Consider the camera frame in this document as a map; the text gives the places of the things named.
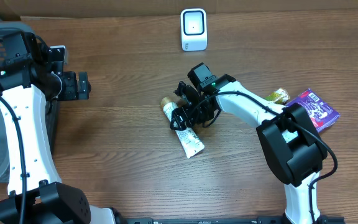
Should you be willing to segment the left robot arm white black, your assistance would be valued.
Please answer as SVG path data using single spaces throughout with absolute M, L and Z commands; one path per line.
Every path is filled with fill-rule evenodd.
M 0 38 L 7 59 L 0 67 L 0 110 L 9 153 L 8 197 L 0 201 L 3 223 L 108 223 L 113 208 L 92 206 L 84 192 L 62 182 L 47 134 L 47 103 L 86 100 L 85 72 L 66 72 L 67 51 L 39 36 L 15 31 Z

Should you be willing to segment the green yellow drink pouch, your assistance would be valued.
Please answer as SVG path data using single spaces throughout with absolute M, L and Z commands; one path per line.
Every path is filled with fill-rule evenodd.
M 279 88 L 266 96 L 265 99 L 276 104 L 284 105 L 290 99 L 290 95 L 286 89 Z

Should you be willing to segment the purple square packet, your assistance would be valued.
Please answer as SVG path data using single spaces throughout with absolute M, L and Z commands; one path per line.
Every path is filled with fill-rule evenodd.
M 317 132 L 319 133 L 332 126 L 341 116 L 339 112 L 329 106 L 310 88 L 305 90 L 286 105 L 290 106 L 294 103 L 304 107 Z

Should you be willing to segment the white tube gold cap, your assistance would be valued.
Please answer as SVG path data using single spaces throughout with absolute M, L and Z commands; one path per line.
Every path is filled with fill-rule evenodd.
M 201 152 L 204 149 L 204 144 L 191 128 L 186 128 L 184 131 L 177 130 L 178 125 L 172 118 L 173 111 L 178 108 L 177 104 L 171 98 L 165 97 L 161 100 L 160 107 L 169 122 L 173 124 L 186 157 L 189 159 Z

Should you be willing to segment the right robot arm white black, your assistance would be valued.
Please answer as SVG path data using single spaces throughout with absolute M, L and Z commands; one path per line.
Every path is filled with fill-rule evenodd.
M 316 184 L 332 151 L 304 107 L 265 100 L 228 74 L 213 75 L 204 63 L 193 67 L 188 78 L 189 85 L 180 82 L 174 91 L 185 104 L 173 110 L 171 129 L 184 131 L 196 124 L 206 128 L 222 112 L 238 117 L 255 128 L 269 169 L 284 184 L 284 222 L 323 223 Z

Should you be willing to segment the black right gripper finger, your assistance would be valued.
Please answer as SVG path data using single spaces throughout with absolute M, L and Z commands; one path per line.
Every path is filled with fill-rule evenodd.
M 171 113 L 170 129 L 174 131 L 184 131 L 193 126 L 193 121 L 193 115 L 189 108 L 175 108 Z
M 198 92 L 192 86 L 187 85 L 183 81 L 178 84 L 177 89 L 173 92 L 189 105 L 198 103 Z

